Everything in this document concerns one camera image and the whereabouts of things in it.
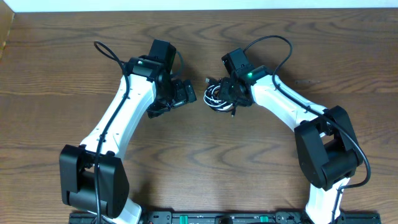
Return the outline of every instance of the wooden table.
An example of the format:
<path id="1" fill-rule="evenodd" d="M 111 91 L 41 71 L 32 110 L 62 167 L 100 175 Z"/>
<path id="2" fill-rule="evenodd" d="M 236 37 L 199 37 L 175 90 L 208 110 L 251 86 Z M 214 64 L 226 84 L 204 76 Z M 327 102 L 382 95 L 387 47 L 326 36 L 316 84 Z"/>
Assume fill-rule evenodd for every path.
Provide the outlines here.
<path id="1" fill-rule="evenodd" d="M 316 103 L 342 106 L 369 157 L 371 181 L 345 191 L 343 210 L 377 211 L 383 223 L 397 223 L 398 9 L 17 14 L 0 62 L 0 223 L 67 222 L 73 208 L 61 201 L 60 151 L 89 134 L 121 79 L 94 40 L 124 60 L 147 54 L 154 38 L 170 41 L 198 97 L 141 119 L 124 161 L 135 202 L 303 208 L 309 183 L 291 130 L 258 105 L 231 118 L 201 99 L 205 77 L 227 76 L 225 53 L 272 34 L 295 46 L 279 72 L 283 82 Z M 274 68 L 287 52 L 282 41 L 267 40 L 248 56 Z M 351 182 L 364 175 L 361 166 Z"/>

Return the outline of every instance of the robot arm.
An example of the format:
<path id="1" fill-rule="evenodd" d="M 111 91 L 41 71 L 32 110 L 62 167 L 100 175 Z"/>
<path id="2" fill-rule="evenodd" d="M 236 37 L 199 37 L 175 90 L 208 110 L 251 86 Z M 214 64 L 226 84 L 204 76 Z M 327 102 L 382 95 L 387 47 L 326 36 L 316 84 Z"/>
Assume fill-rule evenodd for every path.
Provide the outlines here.
<path id="1" fill-rule="evenodd" d="M 363 158 L 339 130 L 317 115 L 309 113 L 295 101 L 306 107 L 310 106 L 312 110 L 338 123 L 358 143 L 347 112 L 339 106 L 328 110 L 305 99 L 282 83 L 277 75 L 276 88 L 272 81 L 273 71 L 265 66 L 254 68 L 242 49 L 226 54 L 222 61 L 230 77 L 222 78 L 218 83 L 210 82 L 209 88 L 219 85 L 219 91 L 217 96 L 205 97 L 205 100 L 209 99 L 206 103 L 219 112 L 223 112 L 222 106 L 225 104 L 235 108 L 257 103 L 281 119 L 295 134 L 300 168 L 311 183 L 310 198 L 305 211 L 316 224 L 330 223 L 339 187 L 348 183 Z M 286 97 L 279 89 L 288 93 L 295 101 Z M 334 135 L 334 139 L 324 145 L 321 138 L 325 135 Z M 341 198 L 337 201 L 335 218 L 340 215 L 340 201 Z"/>
<path id="2" fill-rule="evenodd" d="M 99 152 L 99 196 L 101 213 L 116 224 L 137 223 L 141 207 L 128 198 L 129 182 L 123 159 L 132 134 L 145 111 L 154 118 L 196 100 L 189 80 L 172 80 L 176 53 L 168 42 L 155 40 L 149 55 L 131 58 L 124 64 L 129 93 L 107 130 Z M 100 135 L 126 94 L 123 77 L 109 108 L 95 129 L 78 147 L 66 145 L 60 154 L 62 201 L 80 210 L 96 213 L 95 175 L 90 172 Z"/>

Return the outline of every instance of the wooden tabletop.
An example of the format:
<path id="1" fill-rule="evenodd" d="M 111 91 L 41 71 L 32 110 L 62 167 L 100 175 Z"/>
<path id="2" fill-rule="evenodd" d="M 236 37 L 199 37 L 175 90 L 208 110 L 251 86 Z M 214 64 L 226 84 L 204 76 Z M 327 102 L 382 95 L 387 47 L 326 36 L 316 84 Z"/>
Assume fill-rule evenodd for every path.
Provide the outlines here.
<path id="1" fill-rule="evenodd" d="M 294 44 L 282 81 L 342 106 L 369 158 L 370 183 L 346 190 L 342 209 L 397 223 L 398 9 L 17 14 L 0 62 L 0 223 L 67 222 L 60 151 L 90 133 L 121 79 L 94 40 L 124 60 L 147 54 L 154 38 L 170 41 L 198 98 L 142 117 L 124 161 L 133 201 L 184 211 L 304 208 L 309 183 L 293 132 L 258 105 L 231 118 L 202 100 L 205 77 L 228 75 L 221 57 L 264 35 Z M 248 57 L 274 68 L 288 49 L 265 40 Z M 364 176 L 361 166 L 351 183 Z"/>

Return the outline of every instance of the green tape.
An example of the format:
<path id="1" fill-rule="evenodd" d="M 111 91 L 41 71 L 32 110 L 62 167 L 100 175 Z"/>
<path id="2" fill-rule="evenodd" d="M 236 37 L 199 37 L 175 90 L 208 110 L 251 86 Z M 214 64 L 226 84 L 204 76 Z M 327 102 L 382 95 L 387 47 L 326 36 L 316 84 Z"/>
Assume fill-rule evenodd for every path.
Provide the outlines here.
<path id="1" fill-rule="evenodd" d="M 268 217 L 267 216 L 260 217 L 260 222 L 268 222 Z"/>
<path id="2" fill-rule="evenodd" d="M 180 224 L 188 224 L 188 215 L 180 216 Z"/>

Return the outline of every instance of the white background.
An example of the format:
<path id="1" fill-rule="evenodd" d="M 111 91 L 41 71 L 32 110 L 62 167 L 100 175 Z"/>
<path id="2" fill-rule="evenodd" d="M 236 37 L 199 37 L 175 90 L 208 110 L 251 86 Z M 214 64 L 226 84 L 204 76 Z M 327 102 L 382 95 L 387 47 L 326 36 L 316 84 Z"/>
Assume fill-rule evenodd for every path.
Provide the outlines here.
<path id="1" fill-rule="evenodd" d="M 398 0 L 4 0 L 14 12 L 398 7 Z"/>

